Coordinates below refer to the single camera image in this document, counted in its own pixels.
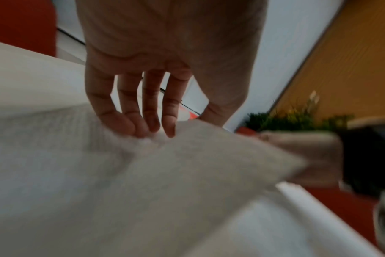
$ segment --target brown wooden surface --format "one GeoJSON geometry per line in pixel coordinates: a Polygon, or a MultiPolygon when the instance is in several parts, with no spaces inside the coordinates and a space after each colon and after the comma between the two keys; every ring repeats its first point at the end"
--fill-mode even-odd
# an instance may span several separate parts
{"type": "Polygon", "coordinates": [[[385,115],[385,0],[349,0],[276,107],[304,104],[313,90],[317,119],[385,115]]]}

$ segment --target hand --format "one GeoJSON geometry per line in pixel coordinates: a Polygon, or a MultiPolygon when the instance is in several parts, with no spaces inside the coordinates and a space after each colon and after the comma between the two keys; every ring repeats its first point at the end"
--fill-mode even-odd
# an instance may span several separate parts
{"type": "Polygon", "coordinates": [[[343,146],[340,138],[329,132],[264,132],[256,138],[299,155],[309,167],[290,182],[310,187],[331,187],[342,179],[343,146]]]}
{"type": "Polygon", "coordinates": [[[122,135],[145,137],[162,125],[175,134],[179,104],[194,74],[209,104],[201,119],[218,126],[245,101],[266,0],[77,0],[87,48],[85,89],[101,121],[122,135]],[[143,76],[142,114],[136,90],[143,76]],[[110,94],[114,76],[122,113],[110,94]]]}

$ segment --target dark sleeve cuff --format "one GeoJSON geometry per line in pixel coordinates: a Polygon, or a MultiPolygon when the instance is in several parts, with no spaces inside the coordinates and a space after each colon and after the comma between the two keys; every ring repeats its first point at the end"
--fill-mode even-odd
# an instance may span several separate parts
{"type": "Polygon", "coordinates": [[[344,146],[343,181],[355,193],[378,198],[385,190],[385,139],[371,127],[337,133],[344,146]]]}

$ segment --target textured paper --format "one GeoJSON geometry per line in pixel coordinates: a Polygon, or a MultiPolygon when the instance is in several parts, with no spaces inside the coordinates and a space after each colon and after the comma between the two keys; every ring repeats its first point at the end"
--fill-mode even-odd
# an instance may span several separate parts
{"type": "Polygon", "coordinates": [[[305,165],[201,121],[163,142],[88,105],[0,119],[0,256],[181,256],[305,165]]]}

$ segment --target red object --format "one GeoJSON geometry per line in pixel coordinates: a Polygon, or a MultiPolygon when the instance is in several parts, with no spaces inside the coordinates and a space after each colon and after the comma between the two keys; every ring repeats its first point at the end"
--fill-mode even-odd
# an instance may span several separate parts
{"type": "Polygon", "coordinates": [[[51,0],[0,0],[0,42],[55,56],[56,31],[51,0]]]}
{"type": "MultiPolygon", "coordinates": [[[[240,127],[236,133],[254,135],[256,131],[240,127]]],[[[339,188],[305,188],[344,222],[377,246],[374,234],[373,209],[376,199],[340,191],[339,188]]]]}

